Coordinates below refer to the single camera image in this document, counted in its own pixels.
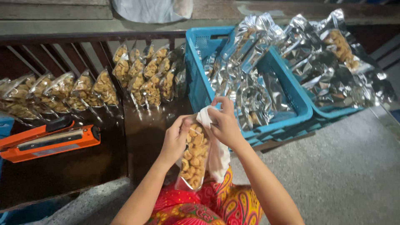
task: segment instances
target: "person's right hand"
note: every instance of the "person's right hand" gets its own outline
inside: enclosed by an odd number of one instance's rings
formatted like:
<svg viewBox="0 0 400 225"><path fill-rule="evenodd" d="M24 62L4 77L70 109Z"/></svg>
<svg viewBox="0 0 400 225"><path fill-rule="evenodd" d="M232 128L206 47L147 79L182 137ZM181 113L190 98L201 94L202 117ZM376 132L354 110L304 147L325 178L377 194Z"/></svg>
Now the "person's right hand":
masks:
<svg viewBox="0 0 400 225"><path fill-rule="evenodd" d="M219 102L221 103L221 111L208 109L208 114L218 121L218 125L211 124L211 131L222 144L236 151L240 145L247 142L236 121L233 102L227 97L215 97L211 105L215 106Z"/></svg>

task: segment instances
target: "orange heat sealer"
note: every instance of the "orange heat sealer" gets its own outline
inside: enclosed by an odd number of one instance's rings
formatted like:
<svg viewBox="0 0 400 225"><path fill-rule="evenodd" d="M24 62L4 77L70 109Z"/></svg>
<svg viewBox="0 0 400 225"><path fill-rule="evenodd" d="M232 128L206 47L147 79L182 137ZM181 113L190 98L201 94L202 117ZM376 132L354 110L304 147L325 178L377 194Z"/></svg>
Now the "orange heat sealer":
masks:
<svg viewBox="0 0 400 225"><path fill-rule="evenodd" d="M100 129L94 125L72 128L70 117L60 117L0 140L0 156L13 163L100 144Z"/></svg>

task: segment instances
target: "hand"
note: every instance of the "hand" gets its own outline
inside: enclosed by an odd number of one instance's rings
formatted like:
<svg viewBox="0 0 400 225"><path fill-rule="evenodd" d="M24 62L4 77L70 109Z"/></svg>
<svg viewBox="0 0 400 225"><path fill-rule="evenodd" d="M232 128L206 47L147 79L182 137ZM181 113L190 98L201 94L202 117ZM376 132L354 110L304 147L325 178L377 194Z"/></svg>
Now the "hand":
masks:
<svg viewBox="0 0 400 225"><path fill-rule="evenodd" d="M157 161L165 165L167 169L173 166L185 150L186 136L191 124L189 120L184 121L186 117L187 115L178 117L165 132L164 144Z"/></svg>
<svg viewBox="0 0 400 225"><path fill-rule="evenodd" d="M233 151L240 148L243 143L247 143L234 115L233 102L227 97L215 97L211 105L215 106L220 102L222 111L209 108L208 114L217 119L218 125L211 124L212 133L224 145L230 147Z"/></svg>

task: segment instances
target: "person's left hand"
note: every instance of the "person's left hand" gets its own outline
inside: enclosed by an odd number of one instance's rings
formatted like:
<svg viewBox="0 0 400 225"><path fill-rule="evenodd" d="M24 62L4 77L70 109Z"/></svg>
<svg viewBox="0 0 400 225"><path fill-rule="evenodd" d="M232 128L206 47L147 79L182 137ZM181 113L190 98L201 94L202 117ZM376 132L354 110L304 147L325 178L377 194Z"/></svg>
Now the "person's left hand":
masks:
<svg viewBox="0 0 400 225"><path fill-rule="evenodd" d="M157 160L168 167L167 169L171 168L185 150L186 136L189 133L191 124L191 121L185 120L186 117L188 115L178 117L165 132L164 144Z"/></svg>

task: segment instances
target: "dark wooden surface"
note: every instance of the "dark wooden surface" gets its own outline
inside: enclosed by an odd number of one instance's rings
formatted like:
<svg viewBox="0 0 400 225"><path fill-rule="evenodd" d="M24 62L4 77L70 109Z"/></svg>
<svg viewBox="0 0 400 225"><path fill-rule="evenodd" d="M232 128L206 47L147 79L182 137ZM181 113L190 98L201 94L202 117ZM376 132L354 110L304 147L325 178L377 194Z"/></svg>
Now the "dark wooden surface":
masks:
<svg viewBox="0 0 400 225"><path fill-rule="evenodd" d="M124 102L128 174L138 185L157 159L164 142L165 131L180 115L193 114L189 98L162 103L160 108L135 110Z"/></svg>
<svg viewBox="0 0 400 225"><path fill-rule="evenodd" d="M126 177L124 122L104 121L100 145L20 163L4 161L0 212ZM23 129L15 123L14 131Z"/></svg>

